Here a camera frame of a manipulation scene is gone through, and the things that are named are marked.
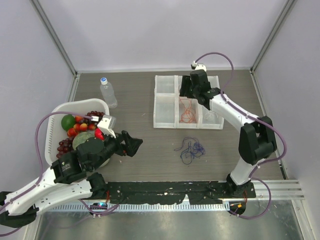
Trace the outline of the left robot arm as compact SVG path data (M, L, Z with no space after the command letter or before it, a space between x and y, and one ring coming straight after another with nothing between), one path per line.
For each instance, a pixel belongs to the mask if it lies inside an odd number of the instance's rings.
M113 155L133 157L143 140L127 131L104 140L90 137L67 152L37 179L23 188L0 193L0 224L21 228L48 210L82 199L102 199L107 192L104 177L96 170Z

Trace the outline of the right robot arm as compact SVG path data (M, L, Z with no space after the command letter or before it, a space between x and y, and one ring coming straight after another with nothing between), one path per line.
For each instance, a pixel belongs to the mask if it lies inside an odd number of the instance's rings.
M203 69L182 76L179 95L197 100L201 106L220 115L239 132L240 159L226 178L225 190L233 198L242 195L251 181L253 171L277 150L272 120L267 116L251 115L235 104L222 90L211 86Z

